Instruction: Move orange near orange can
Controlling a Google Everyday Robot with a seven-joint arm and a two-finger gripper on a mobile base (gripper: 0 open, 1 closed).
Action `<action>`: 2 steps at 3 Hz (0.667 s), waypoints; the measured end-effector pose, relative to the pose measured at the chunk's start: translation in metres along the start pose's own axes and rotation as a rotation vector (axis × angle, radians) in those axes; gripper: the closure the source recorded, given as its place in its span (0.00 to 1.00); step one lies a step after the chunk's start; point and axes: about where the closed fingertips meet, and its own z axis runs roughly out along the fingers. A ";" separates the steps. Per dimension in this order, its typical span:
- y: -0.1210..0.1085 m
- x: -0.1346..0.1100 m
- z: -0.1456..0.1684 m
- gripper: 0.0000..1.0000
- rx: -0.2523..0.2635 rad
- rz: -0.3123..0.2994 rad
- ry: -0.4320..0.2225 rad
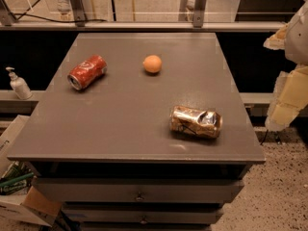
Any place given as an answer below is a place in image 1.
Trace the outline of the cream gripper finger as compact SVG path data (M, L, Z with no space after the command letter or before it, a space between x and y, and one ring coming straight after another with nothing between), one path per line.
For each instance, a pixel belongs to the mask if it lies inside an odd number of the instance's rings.
M273 99L269 104L266 128L272 132L290 126L308 105L308 66L298 64L290 73L281 71L276 79Z
M275 34L267 38L263 46L271 50L284 50L285 49L284 40L286 37L287 28L288 25L285 24Z

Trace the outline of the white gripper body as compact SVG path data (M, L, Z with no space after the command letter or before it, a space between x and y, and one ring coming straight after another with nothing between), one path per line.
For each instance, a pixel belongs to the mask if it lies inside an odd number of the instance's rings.
M308 1L289 22L285 37L285 57L296 64L308 65Z

